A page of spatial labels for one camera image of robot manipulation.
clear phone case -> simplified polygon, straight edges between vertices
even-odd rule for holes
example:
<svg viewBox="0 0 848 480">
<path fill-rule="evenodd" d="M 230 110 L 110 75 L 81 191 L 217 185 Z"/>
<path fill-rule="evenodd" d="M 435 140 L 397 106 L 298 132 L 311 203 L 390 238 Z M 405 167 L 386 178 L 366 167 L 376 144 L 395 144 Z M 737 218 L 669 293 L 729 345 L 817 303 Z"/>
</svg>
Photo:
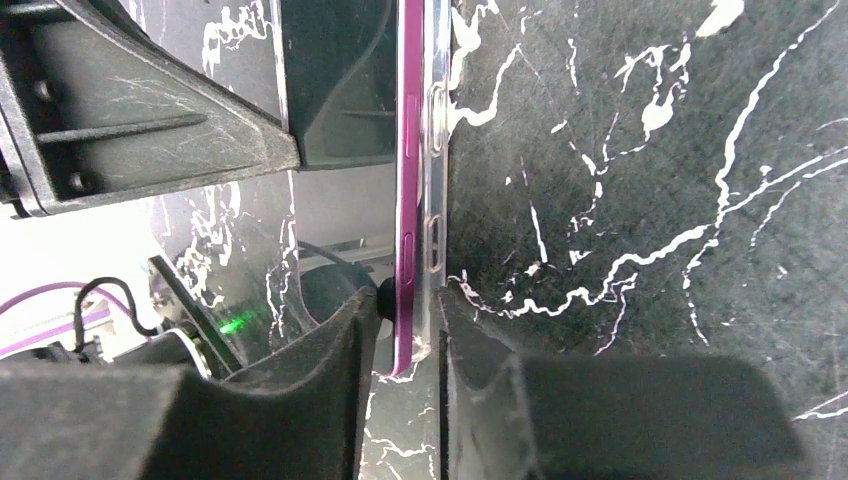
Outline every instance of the clear phone case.
<svg viewBox="0 0 848 480">
<path fill-rule="evenodd" d="M 421 184 L 419 188 L 419 265 L 412 360 L 423 360 L 438 341 L 430 320 L 434 291 L 445 284 L 448 77 L 450 74 L 450 1 L 424 2 L 424 102 L 421 108 Z"/>
</svg>

phone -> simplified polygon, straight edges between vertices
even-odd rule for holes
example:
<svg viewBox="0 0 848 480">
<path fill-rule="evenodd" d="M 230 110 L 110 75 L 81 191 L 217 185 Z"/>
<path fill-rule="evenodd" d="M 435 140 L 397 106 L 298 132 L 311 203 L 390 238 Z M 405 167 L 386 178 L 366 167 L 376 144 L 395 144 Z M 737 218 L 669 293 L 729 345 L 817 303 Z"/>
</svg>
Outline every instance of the phone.
<svg viewBox="0 0 848 480">
<path fill-rule="evenodd" d="M 286 0 L 282 5 L 290 131 L 298 140 L 301 172 L 306 172 L 295 177 L 294 185 L 298 239 L 342 258 L 358 259 L 357 265 L 370 269 L 372 279 L 381 285 L 381 313 L 391 322 L 386 324 L 391 334 L 381 335 L 384 340 L 378 344 L 374 370 L 392 376 L 409 367 L 413 353 L 419 275 L 423 1 Z M 344 171 L 326 172 L 339 169 Z M 334 176 L 338 181 L 329 186 Z M 339 196 L 340 190 L 345 197 Z M 327 197 L 335 201 L 328 202 Z M 331 209 L 344 211 L 335 215 L 346 218 L 334 219 L 333 212 L 328 212 Z M 340 227 L 341 233 L 316 233 L 321 230 L 316 222 L 340 224 L 357 216 L 367 218 Z M 379 249 L 366 238 L 384 229 L 379 219 L 393 220 L 388 226 L 393 232 L 391 268 L 385 271 L 385 280 L 374 278 L 379 276 L 380 262 L 373 252 Z M 307 263 L 302 259 L 299 264 L 301 278 L 308 274 L 304 272 Z M 361 281 L 345 283 L 348 290 L 362 286 Z M 309 298 L 304 301 L 307 309 L 315 303 Z"/>
</svg>

phone screen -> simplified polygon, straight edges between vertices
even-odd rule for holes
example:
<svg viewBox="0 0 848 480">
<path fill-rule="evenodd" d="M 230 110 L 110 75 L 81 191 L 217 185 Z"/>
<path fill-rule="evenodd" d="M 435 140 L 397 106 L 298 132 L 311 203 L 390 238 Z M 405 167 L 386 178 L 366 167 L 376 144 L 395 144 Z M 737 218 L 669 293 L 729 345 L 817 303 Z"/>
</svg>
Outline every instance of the phone screen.
<svg viewBox="0 0 848 480">
<path fill-rule="evenodd" d="M 407 234 L 417 223 L 417 198 L 412 208 L 401 200 L 409 204 L 418 194 L 417 155 L 405 153 L 417 152 L 419 129 L 398 115 L 401 98 L 400 110 L 419 116 L 398 92 L 402 8 L 398 0 L 287 0 L 282 10 L 290 131 L 304 166 L 294 185 L 297 236 L 318 247 L 301 246 L 304 303 L 320 322 L 359 287 L 382 285 L 381 300 L 394 301 L 381 313 L 395 322 L 384 321 L 374 369 L 397 374 L 409 364 L 412 343 L 414 282 L 396 277 L 414 277 L 414 228 Z M 412 248 L 404 250 L 404 240 Z M 392 281 L 401 290 L 387 294 Z"/>
</svg>

transparent phone case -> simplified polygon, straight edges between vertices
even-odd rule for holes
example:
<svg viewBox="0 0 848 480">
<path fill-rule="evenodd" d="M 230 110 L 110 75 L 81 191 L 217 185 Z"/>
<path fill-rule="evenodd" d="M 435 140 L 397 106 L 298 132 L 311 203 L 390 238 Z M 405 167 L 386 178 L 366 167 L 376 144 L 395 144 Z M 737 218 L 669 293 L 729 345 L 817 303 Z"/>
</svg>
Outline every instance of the transparent phone case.
<svg viewBox="0 0 848 480">
<path fill-rule="evenodd" d="M 439 325 L 430 320 L 435 290 L 445 284 L 447 243 L 448 77 L 450 74 L 450 1 L 424 2 L 424 81 L 421 184 L 419 189 L 419 263 L 413 361 L 420 361 L 438 341 Z"/>
</svg>

smartphone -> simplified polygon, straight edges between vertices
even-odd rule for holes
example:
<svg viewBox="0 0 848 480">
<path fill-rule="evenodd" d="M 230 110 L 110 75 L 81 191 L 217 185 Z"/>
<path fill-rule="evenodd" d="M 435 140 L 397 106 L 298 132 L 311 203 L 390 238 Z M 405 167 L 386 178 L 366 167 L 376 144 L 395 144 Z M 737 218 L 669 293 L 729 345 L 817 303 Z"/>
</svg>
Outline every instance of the smartphone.
<svg viewBox="0 0 848 480">
<path fill-rule="evenodd" d="M 337 256 L 358 258 L 358 265 L 370 269 L 380 285 L 382 316 L 391 322 L 387 323 L 391 334 L 378 345 L 374 369 L 392 376 L 409 367 L 413 354 L 419 274 L 423 1 L 286 0 L 282 5 L 289 124 L 298 139 L 304 172 L 295 177 L 294 185 L 298 239 L 324 249 L 332 244 Z M 340 169 L 344 171 L 326 172 Z M 328 186 L 331 177 L 337 179 L 335 186 Z M 338 196 L 340 190 L 344 197 Z M 334 204 L 328 203 L 326 197 L 334 195 Z M 316 207 L 322 201 L 326 205 Z M 333 211 L 345 218 L 334 219 Z M 374 212 L 393 220 L 390 275 L 383 280 L 374 278 L 378 259 L 361 253 L 376 251 L 366 239 L 383 229 L 369 223 Z M 314 226 L 319 217 L 339 225 L 360 216 L 370 219 L 343 232 L 307 232 L 316 230 L 309 223 Z M 301 275 L 306 275 L 305 262 L 300 263 Z M 351 283 L 350 288 L 356 286 L 361 282 Z M 309 308 L 310 299 L 304 300 Z"/>
</svg>

